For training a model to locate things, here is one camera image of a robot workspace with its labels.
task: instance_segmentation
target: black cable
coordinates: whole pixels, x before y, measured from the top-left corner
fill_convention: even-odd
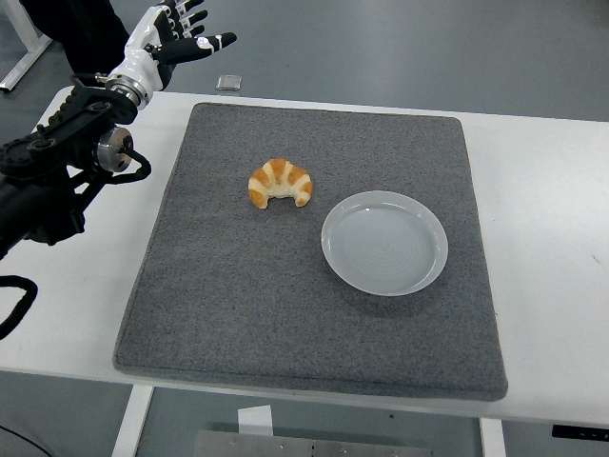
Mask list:
[[[23,436],[20,433],[17,433],[14,430],[11,430],[10,428],[6,428],[3,426],[0,426],[1,429],[3,429],[4,431],[7,431],[8,433],[11,433],[13,435],[15,435],[17,438],[21,438],[23,441],[26,441],[28,443],[30,443],[32,446],[36,447],[37,449],[41,450],[42,452],[45,453],[45,455],[47,455],[48,457],[53,457],[52,454],[50,452],[48,452],[46,449],[44,449],[43,447],[37,445],[36,443],[34,443],[31,439],[26,438],[25,436]]]
[[[17,302],[9,317],[0,324],[0,340],[3,340],[15,330],[15,327],[19,325],[28,312],[31,304],[34,303],[38,294],[38,286],[28,278],[11,275],[0,276],[0,288],[21,288],[26,292],[21,300]]]

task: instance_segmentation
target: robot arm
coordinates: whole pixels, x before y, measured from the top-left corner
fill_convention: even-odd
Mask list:
[[[205,29],[200,22],[207,11],[191,11],[201,3],[203,0],[164,0],[149,8],[128,39],[125,60],[98,80],[143,109],[154,91],[167,87],[176,64],[208,57],[233,43],[237,36],[232,32],[197,36]]]
[[[133,122],[153,92],[167,87],[177,64],[208,57],[237,39],[234,33],[197,37],[207,13],[190,12],[202,2],[164,0],[148,9],[128,39],[125,60],[108,76],[95,76],[104,89],[76,85],[48,126],[0,147],[0,260],[23,239],[52,246],[83,232],[84,211],[106,184],[150,174],[128,130],[116,124]],[[131,159],[140,164],[135,172],[115,174]],[[80,171],[72,176],[68,166]],[[0,287],[26,292],[0,323],[1,340],[21,322],[37,287],[18,276],[0,276]]]

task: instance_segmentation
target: white table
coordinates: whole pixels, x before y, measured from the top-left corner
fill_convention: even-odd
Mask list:
[[[68,93],[58,93],[43,120]],[[138,378],[114,369],[112,352],[128,296],[190,111],[200,102],[459,118],[479,205],[507,396],[485,403],[248,390]],[[0,342],[0,369],[609,427],[609,124],[160,92],[128,129],[136,150],[152,164],[151,176],[106,187],[86,212],[84,234],[52,248],[22,242],[0,262],[0,274],[29,277],[40,289],[22,324]],[[16,290],[0,289],[0,312],[8,314],[18,296]]]

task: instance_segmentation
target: white paper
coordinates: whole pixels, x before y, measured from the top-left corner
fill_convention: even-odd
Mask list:
[[[270,405],[245,407],[239,409],[237,413],[239,417],[239,433],[273,436],[273,417]]]

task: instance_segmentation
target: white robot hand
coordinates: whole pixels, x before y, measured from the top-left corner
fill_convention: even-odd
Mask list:
[[[190,13],[204,0],[163,0],[147,10],[125,46],[125,60],[101,78],[106,88],[123,93],[143,109],[156,90],[167,87],[175,66],[203,59],[233,43],[237,36],[222,33],[197,36],[206,10]]]

